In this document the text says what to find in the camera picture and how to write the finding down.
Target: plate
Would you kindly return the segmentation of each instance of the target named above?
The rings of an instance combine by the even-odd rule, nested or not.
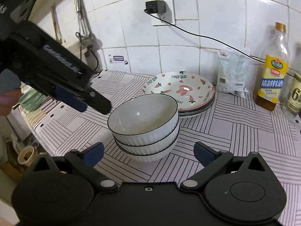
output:
[[[142,87],[142,94],[161,93],[172,96],[179,111],[200,108],[214,96],[210,81],[198,74],[185,71],[171,71],[156,75]]]
[[[179,113],[179,116],[180,116],[181,119],[198,116],[201,113],[203,113],[204,111],[206,111],[207,109],[209,109],[213,105],[213,102],[214,102],[214,98],[212,98],[212,100],[209,101],[209,103],[207,103],[206,105],[202,106],[200,109],[197,109],[197,110],[191,111],[191,112],[187,112],[185,114],[180,114]]]

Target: sauce bottle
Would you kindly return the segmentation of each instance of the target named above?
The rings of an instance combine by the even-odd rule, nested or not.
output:
[[[294,74],[282,111],[289,119],[294,119],[301,111],[301,69]]]
[[[275,109],[288,68],[290,52],[285,35],[286,26],[276,22],[275,36],[263,50],[266,58],[255,104],[269,111]]]

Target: black power adapter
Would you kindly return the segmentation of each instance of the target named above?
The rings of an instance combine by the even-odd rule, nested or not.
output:
[[[147,13],[166,13],[166,4],[165,1],[156,0],[148,1],[145,3]]]

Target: bottle cap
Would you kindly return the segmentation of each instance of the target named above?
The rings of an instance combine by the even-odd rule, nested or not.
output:
[[[276,22],[275,29],[286,33],[286,25]]]

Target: stacked plates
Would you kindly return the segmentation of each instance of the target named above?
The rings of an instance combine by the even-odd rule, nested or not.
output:
[[[108,127],[125,155],[137,161],[156,161],[177,143],[178,104],[168,95],[142,95],[116,108]]]
[[[142,94],[160,93],[172,96],[178,103],[181,118],[199,115],[214,102],[215,91],[207,79],[185,71],[156,75],[142,87]]]

